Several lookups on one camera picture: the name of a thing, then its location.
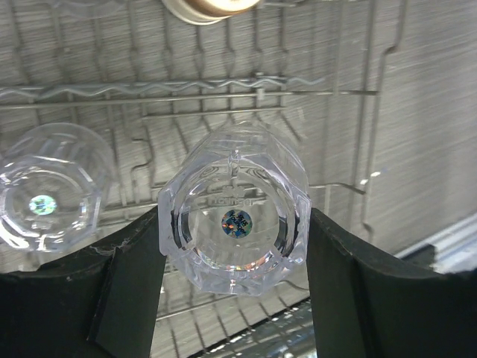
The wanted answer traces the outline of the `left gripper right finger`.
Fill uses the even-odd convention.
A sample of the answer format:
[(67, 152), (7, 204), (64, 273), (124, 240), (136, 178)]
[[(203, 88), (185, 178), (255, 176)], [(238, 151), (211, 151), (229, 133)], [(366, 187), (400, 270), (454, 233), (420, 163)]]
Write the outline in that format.
[(317, 209), (307, 273), (319, 357), (474, 357), (476, 273), (415, 266)]

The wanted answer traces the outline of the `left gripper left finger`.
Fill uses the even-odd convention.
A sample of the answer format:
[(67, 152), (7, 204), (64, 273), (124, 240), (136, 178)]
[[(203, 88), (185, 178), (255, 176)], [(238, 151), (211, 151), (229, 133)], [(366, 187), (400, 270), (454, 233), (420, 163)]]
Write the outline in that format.
[(148, 357), (165, 258), (158, 213), (36, 271), (1, 276), (3, 357)]

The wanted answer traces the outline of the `clear cup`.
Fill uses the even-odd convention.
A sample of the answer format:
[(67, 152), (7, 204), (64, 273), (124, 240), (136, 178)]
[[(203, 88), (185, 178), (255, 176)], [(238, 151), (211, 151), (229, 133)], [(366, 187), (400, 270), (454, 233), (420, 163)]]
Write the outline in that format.
[(159, 191), (157, 209), (160, 252), (205, 292), (261, 295), (307, 257), (306, 170), (265, 122), (207, 134)]
[(96, 132), (72, 123), (28, 131), (1, 162), (1, 240), (67, 251), (95, 234), (115, 178), (113, 150)]

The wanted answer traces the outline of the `beige brown travel cup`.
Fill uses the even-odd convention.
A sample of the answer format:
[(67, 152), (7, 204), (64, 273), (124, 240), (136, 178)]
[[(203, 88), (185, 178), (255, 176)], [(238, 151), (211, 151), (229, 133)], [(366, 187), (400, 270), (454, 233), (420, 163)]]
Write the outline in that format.
[(174, 16), (191, 25), (212, 25), (247, 12), (260, 0), (162, 0)]

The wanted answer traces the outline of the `clear tumbler from corner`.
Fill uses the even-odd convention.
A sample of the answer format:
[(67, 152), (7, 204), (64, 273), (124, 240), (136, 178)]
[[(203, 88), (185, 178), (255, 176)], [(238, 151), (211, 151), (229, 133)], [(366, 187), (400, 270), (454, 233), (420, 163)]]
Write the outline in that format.
[(100, 19), (122, 9), (125, 0), (51, 0), (49, 5), (73, 17), (81, 19)]

